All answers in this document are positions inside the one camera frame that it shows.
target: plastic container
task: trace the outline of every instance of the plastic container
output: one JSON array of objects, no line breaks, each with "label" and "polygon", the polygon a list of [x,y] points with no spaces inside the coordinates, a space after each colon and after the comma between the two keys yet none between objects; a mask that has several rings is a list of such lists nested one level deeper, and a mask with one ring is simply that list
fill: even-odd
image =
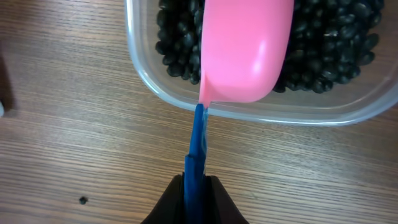
[{"label": "plastic container", "polygon": [[[194,110],[199,85],[167,75],[155,51],[159,0],[125,0],[126,29],[133,64],[144,83],[164,101]],[[271,93],[255,103],[213,103],[209,114],[248,121],[308,126],[342,126],[369,119],[398,102],[397,0],[385,0],[382,22],[371,32],[381,37],[375,61],[362,74],[328,93]]]}]

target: wood grain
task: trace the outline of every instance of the wood grain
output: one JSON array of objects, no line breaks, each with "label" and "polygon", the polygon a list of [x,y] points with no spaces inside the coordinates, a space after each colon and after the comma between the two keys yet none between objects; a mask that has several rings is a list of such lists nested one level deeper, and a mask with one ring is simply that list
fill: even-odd
[{"label": "wood grain", "polygon": [[[123,2],[2,0],[0,41],[0,223],[140,223],[193,113],[138,77]],[[211,117],[206,168],[250,223],[398,223],[397,133],[398,107],[342,128]]]}]

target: black beans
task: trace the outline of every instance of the black beans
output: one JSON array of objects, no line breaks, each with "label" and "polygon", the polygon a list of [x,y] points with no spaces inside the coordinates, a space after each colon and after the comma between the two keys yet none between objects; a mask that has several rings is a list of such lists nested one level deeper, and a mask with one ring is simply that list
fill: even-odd
[{"label": "black beans", "polygon": [[196,84],[198,84],[198,83],[199,83],[199,81],[200,81],[198,74],[197,74],[197,73],[195,73],[195,72],[194,72],[194,73],[192,73],[192,74],[191,74],[190,81],[191,81],[191,83],[192,83],[193,85],[196,85]]},{"label": "black beans", "polygon": [[305,20],[297,21],[293,26],[293,31],[294,32],[302,32],[307,28],[307,26],[308,26],[308,23]]},{"label": "black beans", "polygon": [[167,68],[167,73],[171,77],[179,77],[184,73],[184,67],[179,63],[173,63]]},{"label": "black beans", "polygon": [[348,70],[347,77],[348,78],[356,78],[361,74],[361,69],[358,66],[353,65]]},{"label": "black beans", "polygon": [[167,24],[167,20],[169,19],[169,15],[166,10],[160,10],[157,13],[156,23],[160,27],[165,27]]},{"label": "black beans", "polygon": [[160,0],[159,7],[164,10],[176,10],[178,3],[174,0]]},{"label": "black beans", "polygon": [[177,54],[174,52],[167,52],[166,55],[163,57],[163,64],[164,65],[171,65],[177,61]]},{"label": "black beans", "polygon": [[338,36],[338,28],[337,27],[328,27],[326,28],[325,37],[337,37]]},{"label": "black beans", "polygon": [[354,14],[341,15],[337,17],[337,22],[341,25],[350,24],[355,21]]},{"label": "black beans", "polygon": [[367,0],[358,0],[358,2],[353,6],[353,13],[356,16],[365,19],[371,15],[372,7],[369,5]]},{"label": "black beans", "polygon": [[181,34],[186,34],[187,32],[189,32],[190,28],[191,27],[189,23],[186,21],[180,21],[177,24],[177,29],[178,31],[180,31]]},{"label": "black beans", "polygon": [[343,26],[340,29],[340,38],[346,40],[353,38],[356,33],[356,29],[357,29],[356,25]]},{"label": "black beans", "polygon": [[340,62],[343,63],[354,63],[355,56],[352,48],[345,48],[340,56]]},{"label": "black beans", "polygon": [[199,9],[199,0],[189,0],[188,5],[189,11],[194,15],[195,12]]},{"label": "black beans", "polygon": [[343,85],[349,83],[349,81],[350,81],[350,79],[345,75],[340,75],[336,80],[337,83],[343,84]]},{"label": "black beans", "polygon": [[310,69],[314,73],[319,73],[322,70],[322,61],[317,58],[310,59],[307,62],[307,66],[308,66],[308,69]]},{"label": "black beans", "polygon": [[166,50],[167,50],[167,45],[165,45],[161,41],[158,41],[156,43],[155,49],[156,49],[157,53],[159,53],[161,55],[165,55],[166,54]]},{"label": "black beans", "polygon": [[373,52],[366,52],[360,56],[356,64],[360,66],[369,65],[373,62],[374,58],[375,54]]},{"label": "black beans", "polygon": [[352,0],[339,0],[340,6],[348,6],[351,4]]},{"label": "black beans", "polygon": [[323,86],[323,82],[321,80],[315,80],[312,85],[312,90],[315,93],[321,94],[325,91],[325,87]]},{"label": "black beans", "polygon": [[191,77],[191,68],[189,65],[185,66],[184,74],[181,76],[182,80],[188,80]]},{"label": "black beans", "polygon": [[[172,77],[194,85],[201,78],[203,0],[159,0],[155,49]],[[360,76],[360,65],[371,63],[379,43],[377,26],[383,0],[295,0],[289,44],[277,93],[286,88],[324,93],[333,83],[347,84]]]},{"label": "black beans", "polygon": [[323,43],[322,50],[324,52],[331,52],[336,47],[336,43],[334,41],[327,41]]},{"label": "black beans", "polygon": [[364,50],[372,50],[379,43],[379,35],[371,34],[366,37],[366,40],[363,44]]},{"label": "black beans", "polygon": [[379,25],[380,22],[381,22],[381,13],[376,12],[371,16],[371,18],[369,20],[369,26],[370,26],[370,28],[374,28],[377,25]]},{"label": "black beans", "polygon": [[338,77],[338,71],[333,64],[327,65],[321,72],[327,80],[334,81]]},{"label": "black beans", "polygon": [[192,48],[193,45],[197,42],[197,35],[194,32],[188,32],[187,34],[184,35],[183,37],[183,44],[185,48]]}]

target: black object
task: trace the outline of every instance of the black object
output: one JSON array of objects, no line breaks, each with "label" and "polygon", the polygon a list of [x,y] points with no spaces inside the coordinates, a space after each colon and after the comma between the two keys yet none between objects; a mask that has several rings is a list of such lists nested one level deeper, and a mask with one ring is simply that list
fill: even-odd
[{"label": "black object", "polygon": [[[176,175],[142,224],[185,224],[183,175]],[[205,177],[203,223],[247,224],[215,176]]]},{"label": "black object", "polygon": [[85,205],[88,202],[88,198],[82,196],[81,198],[79,198],[79,203],[81,205]]}]

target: black bean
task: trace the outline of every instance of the black bean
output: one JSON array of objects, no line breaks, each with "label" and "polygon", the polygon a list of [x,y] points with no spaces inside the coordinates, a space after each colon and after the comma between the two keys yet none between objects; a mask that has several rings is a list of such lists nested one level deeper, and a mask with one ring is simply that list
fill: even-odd
[{"label": "black bean", "polygon": [[311,91],[313,83],[304,83],[301,88],[303,91]]},{"label": "black bean", "polygon": [[186,21],[186,22],[192,22],[192,15],[190,12],[185,11],[185,12],[181,13],[180,19],[183,21]]},{"label": "black bean", "polygon": [[196,43],[197,35],[196,35],[196,33],[190,31],[190,32],[188,32],[187,34],[184,35],[182,40],[183,40],[184,46],[186,48],[190,49]]},{"label": "black bean", "polygon": [[350,70],[350,66],[347,63],[337,63],[336,68],[337,68],[338,72],[342,75],[347,74]]},{"label": "black bean", "polygon": [[355,47],[362,46],[363,42],[365,41],[366,37],[362,35],[361,33],[356,34],[353,37],[353,44]]},{"label": "black bean", "polygon": [[174,0],[160,0],[159,7],[164,10],[174,11],[177,9],[177,3]]},{"label": "black bean", "polygon": [[193,52],[189,59],[189,63],[194,67],[200,66],[200,54],[198,52]]},{"label": "black bean", "polygon": [[162,63],[164,65],[171,65],[171,64],[173,64],[176,61],[177,61],[177,54],[175,54],[173,51],[169,51],[163,57]]},{"label": "black bean", "polygon": [[157,33],[157,37],[165,44],[169,45],[173,41],[173,37],[169,34],[166,29],[160,29]]},{"label": "black bean", "polygon": [[180,52],[180,51],[183,50],[183,48],[184,47],[183,47],[183,40],[182,39],[176,41],[176,43],[174,43],[174,45],[173,45],[173,50],[175,52]]},{"label": "black bean", "polygon": [[198,26],[199,24],[201,25],[203,23],[203,13],[204,13],[203,9],[199,9],[195,12],[194,21],[196,26]]},{"label": "black bean", "polygon": [[318,7],[318,8],[315,9],[314,15],[315,15],[315,17],[320,19],[320,18],[322,18],[324,13],[325,13],[325,10],[323,10],[322,7]]},{"label": "black bean", "polygon": [[353,13],[356,16],[365,19],[371,15],[372,7],[369,5],[367,0],[358,0],[358,2],[353,6]]},{"label": "black bean", "polygon": [[341,25],[350,24],[355,21],[354,14],[341,15],[337,17],[337,22]]},{"label": "black bean", "polygon": [[304,59],[305,52],[303,50],[295,50],[287,57],[287,60],[298,62]]},{"label": "black bean", "polygon": [[307,0],[309,4],[318,4],[321,0]]},{"label": "black bean", "polygon": [[333,82],[331,82],[331,81],[323,82],[323,90],[324,91],[330,91],[332,88],[333,88]]},{"label": "black bean", "polygon": [[157,51],[157,53],[161,54],[161,55],[165,55],[166,54],[166,50],[167,50],[167,45],[165,45],[163,42],[158,41],[155,45],[155,49]]},{"label": "black bean", "polygon": [[294,45],[294,49],[295,49],[295,50],[305,50],[306,46],[307,46],[307,45],[306,45],[304,42],[297,42],[297,43]]},{"label": "black bean", "polygon": [[167,73],[171,77],[179,77],[184,73],[184,67],[179,63],[173,63],[167,68]]},{"label": "black bean", "polygon": [[192,52],[199,52],[199,51],[200,51],[199,46],[194,45],[194,46],[192,47]]},{"label": "black bean", "polygon": [[192,83],[193,85],[196,85],[196,84],[199,83],[200,79],[199,79],[199,76],[198,76],[198,74],[197,74],[196,72],[193,72],[193,73],[191,74],[190,81],[191,81],[191,83]]},{"label": "black bean", "polygon": [[321,94],[324,92],[325,87],[323,86],[323,82],[321,80],[315,80],[312,85],[312,90],[315,93]]},{"label": "black bean", "polygon": [[178,62],[181,65],[186,65],[189,61],[189,57],[190,57],[189,54],[180,54],[180,56],[178,57]]},{"label": "black bean", "polygon": [[333,53],[325,53],[322,55],[322,60],[324,62],[332,62],[335,60],[335,55]]},{"label": "black bean", "polygon": [[310,59],[307,62],[307,67],[314,73],[319,73],[322,70],[322,61],[317,58]]},{"label": "black bean", "polygon": [[167,20],[169,19],[169,15],[166,10],[160,10],[157,13],[156,23],[160,27],[165,27],[167,24]]},{"label": "black bean", "polygon": [[185,66],[184,74],[181,76],[183,80],[188,80],[191,77],[191,68],[189,65]]},{"label": "black bean", "polygon": [[300,11],[302,14],[309,14],[313,10],[313,5],[312,4],[306,4],[301,7]]},{"label": "black bean", "polygon": [[322,27],[322,20],[321,19],[313,19],[312,22],[311,22],[311,26],[316,28],[316,29],[321,28]]},{"label": "black bean", "polygon": [[343,63],[354,63],[355,61],[354,50],[352,48],[345,48],[340,55],[340,62]]},{"label": "black bean", "polygon": [[189,7],[189,11],[192,13],[192,15],[195,14],[195,12],[199,9],[200,5],[199,5],[199,0],[189,0],[188,3]]},{"label": "black bean", "polygon": [[294,11],[297,11],[301,8],[301,1],[294,1]]},{"label": "black bean", "polygon": [[286,80],[286,87],[292,91],[297,91],[300,89],[297,83],[294,82],[293,80]]},{"label": "black bean", "polygon": [[348,6],[352,0],[339,0],[340,6]]},{"label": "black bean", "polygon": [[338,6],[337,0],[325,0],[328,9],[336,9]]},{"label": "black bean", "polygon": [[345,75],[340,75],[336,80],[336,82],[339,84],[347,84],[349,83],[349,81],[351,80]]},{"label": "black bean", "polygon": [[356,62],[357,65],[369,65],[373,62],[375,55],[373,52],[366,52],[360,56],[358,61]]},{"label": "black bean", "polygon": [[343,39],[343,40],[344,40],[344,39],[345,39],[345,40],[351,39],[351,38],[354,37],[356,31],[357,31],[357,26],[356,26],[356,25],[347,25],[347,26],[343,26],[343,27],[340,29],[340,35],[339,35],[339,37],[340,37],[341,39]]},{"label": "black bean", "polygon": [[303,32],[308,26],[305,20],[297,21],[293,26],[293,32]]},{"label": "black bean", "polygon": [[347,77],[348,78],[356,78],[361,74],[361,69],[358,66],[351,66],[348,70]]},{"label": "black bean", "polygon": [[315,32],[312,29],[307,29],[304,31],[304,35],[307,40],[312,40],[315,37]]},{"label": "black bean", "polygon": [[301,75],[301,80],[305,83],[310,83],[313,80],[313,73],[311,71],[306,71]]},{"label": "black bean", "polygon": [[345,48],[350,47],[348,40],[338,40],[336,42],[336,50],[341,53]]},{"label": "black bean", "polygon": [[331,52],[332,50],[334,50],[336,47],[336,43],[334,43],[333,41],[327,41],[325,43],[323,43],[322,45],[322,50],[324,52]]},{"label": "black bean", "polygon": [[348,9],[347,7],[339,7],[336,10],[336,17],[338,18],[339,16],[347,15]]},{"label": "black bean", "polygon": [[325,77],[327,80],[333,81],[338,77],[338,71],[332,64],[328,64],[322,70],[321,75]]},{"label": "black bean", "polygon": [[197,35],[198,35],[199,37],[201,37],[202,29],[203,29],[202,24],[199,24],[199,25],[197,26]]},{"label": "black bean", "polygon": [[190,28],[190,24],[187,21],[179,21],[177,24],[177,29],[182,34],[189,32]]},{"label": "black bean", "polygon": [[301,79],[301,75],[298,74],[297,72],[291,73],[289,80],[292,80],[293,82],[299,81]]},{"label": "black bean", "polygon": [[325,37],[337,37],[338,36],[338,28],[335,26],[327,27],[324,33]]},{"label": "black bean", "polygon": [[284,92],[286,92],[286,87],[284,85],[280,85],[280,84],[277,83],[274,86],[273,91],[276,92],[276,93],[284,93]]},{"label": "black bean", "polygon": [[379,34],[370,34],[363,44],[364,50],[372,50],[379,43]]},{"label": "black bean", "polygon": [[307,57],[310,57],[310,58],[316,57],[319,55],[319,51],[315,47],[308,47],[306,53],[307,53]]},{"label": "black bean", "polygon": [[384,8],[384,0],[372,0],[371,5],[375,11],[380,11]]},{"label": "black bean", "polygon": [[369,20],[369,27],[374,28],[377,25],[379,25],[381,22],[381,13],[380,12],[375,12],[373,15],[371,15],[370,20]]},{"label": "black bean", "polygon": [[295,40],[300,40],[304,38],[304,34],[302,32],[296,33],[296,34],[292,34],[292,38]]}]

